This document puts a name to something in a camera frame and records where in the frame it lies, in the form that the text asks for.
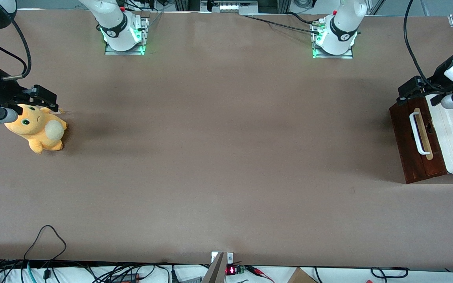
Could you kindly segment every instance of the red wire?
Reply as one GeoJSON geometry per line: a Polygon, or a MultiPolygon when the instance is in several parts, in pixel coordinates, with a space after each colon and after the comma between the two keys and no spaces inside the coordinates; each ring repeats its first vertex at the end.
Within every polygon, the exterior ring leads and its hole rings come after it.
{"type": "Polygon", "coordinates": [[[263,278],[266,278],[266,279],[269,279],[270,281],[272,281],[272,283],[275,283],[275,282],[272,280],[272,278],[270,278],[270,277],[267,276],[266,274],[262,274],[262,277],[263,277],[263,278]]]}

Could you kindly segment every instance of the metal mounting plate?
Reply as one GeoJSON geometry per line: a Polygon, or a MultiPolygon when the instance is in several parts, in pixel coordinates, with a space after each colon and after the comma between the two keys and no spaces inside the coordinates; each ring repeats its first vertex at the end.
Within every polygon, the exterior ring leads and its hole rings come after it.
{"type": "Polygon", "coordinates": [[[142,40],[134,45],[133,48],[127,51],[116,51],[111,48],[107,43],[104,49],[105,55],[144,55],[146,52],[146,40],[148,39],[148,27],[149,27],[149,18],[141,18],[141,28],[140,36],[142,40]]]}
{"type": "MultiPolygon", "coordinates": [[[[216,256],[219,254],[219,253],[222,253],[222,252],[211,252],[211,262],[214,261],[214,258],[216,258],[216,256]]],[[[229,265],[231,265],[232,263],[234,263],[234,253],[233,252],[225,252],[226,255],[227,255],[227,263],[229,265]]]]}
{"type": "MultiPolygon", "coordinates": [[[[313,25],[310,25],[312,31],[319,31],[316,27],[313,25]]],[[[316,34],[311,34],[311,42],[312,42],[312,57],[313,58],[335,58],[335,59],[353,59],[353,54],[352,54],[352,47],[349,47],[349,50],[345,52],[344,54],[340,55],[333,55],[329,54],[326,51],[322,50],[322,48],[316,44],[316,38],[318,35],[316,34]]]]}

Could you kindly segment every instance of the stuffed animal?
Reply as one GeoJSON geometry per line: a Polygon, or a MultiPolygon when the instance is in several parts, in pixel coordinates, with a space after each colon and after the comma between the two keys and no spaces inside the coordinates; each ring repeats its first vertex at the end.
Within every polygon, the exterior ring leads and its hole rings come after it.
{"type": "Polygon", "coordinates": [[[50,114],[48,108],[38,109],[36,106],[19,104],[22,107],[22,115],[5,126],[15,134],[29,141],[29,147],[33,152],[41,154],[43,149],[59,151],[63,149],[61,138],[68,124],[57,116],[50,114]]]}

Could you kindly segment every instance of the white bracket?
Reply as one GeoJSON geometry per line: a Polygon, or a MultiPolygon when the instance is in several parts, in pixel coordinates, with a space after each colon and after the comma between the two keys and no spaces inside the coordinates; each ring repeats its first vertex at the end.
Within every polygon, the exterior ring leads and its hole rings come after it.
{"type": "MultiPolygon", "coordinates": [[[[214,259],[216,258],[216,256],[219,254],[219,253],[223,253],[223,252],[211,252],[211,263],[214,261],[214,259]]],[[[227,263],[229,265],[231,265],[232,263],[234,263],[234,253],[233,252],[225,252],[227,257],[226,259],[228,260],[227,263]]]]}

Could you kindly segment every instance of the green led light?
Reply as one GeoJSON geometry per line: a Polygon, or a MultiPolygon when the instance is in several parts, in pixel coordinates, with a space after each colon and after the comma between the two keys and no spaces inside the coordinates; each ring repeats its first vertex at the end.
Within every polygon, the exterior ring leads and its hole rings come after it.
{"type": "Polygon", "coordinates": [[[133,38],[135,41],[140,41],[141,40],[141,32],[134,30],[133,28],[130,28],[129,31],[131,31],[131,34],[133,35],[133,38]]]}

